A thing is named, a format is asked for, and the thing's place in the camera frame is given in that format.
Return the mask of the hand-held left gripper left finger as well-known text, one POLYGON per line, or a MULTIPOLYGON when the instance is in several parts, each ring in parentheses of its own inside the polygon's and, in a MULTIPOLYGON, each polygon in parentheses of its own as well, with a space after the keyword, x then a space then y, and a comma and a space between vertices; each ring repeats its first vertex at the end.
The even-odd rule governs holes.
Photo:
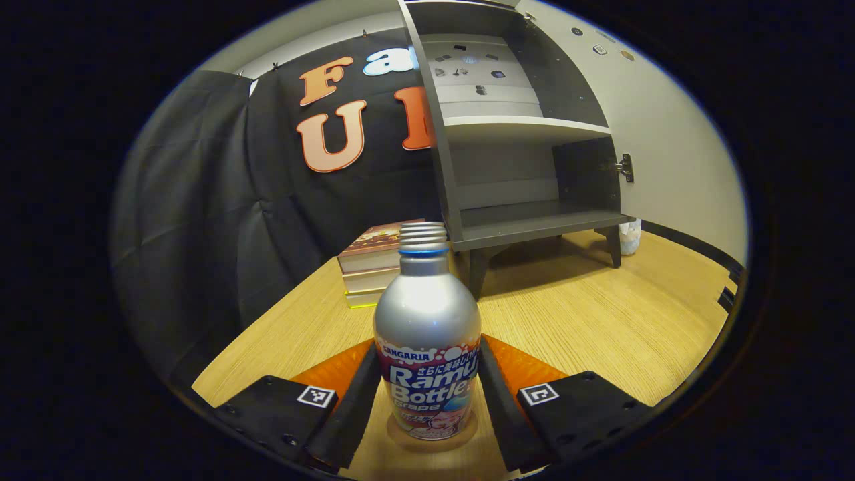
POLYGON ((366 340, 290 379, 263 375, 216 416, 278 460, 338 472, 361 443, 379 381, 375 342, 366 340))

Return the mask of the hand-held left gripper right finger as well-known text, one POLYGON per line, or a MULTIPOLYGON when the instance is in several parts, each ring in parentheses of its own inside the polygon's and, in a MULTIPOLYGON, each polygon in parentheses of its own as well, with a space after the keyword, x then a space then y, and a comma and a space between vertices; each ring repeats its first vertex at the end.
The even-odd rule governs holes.
POLYGON ((478 372, 510 471, 588 462, 651 411, 594 371, 565 374, 494 336, 480 338, 478 372))

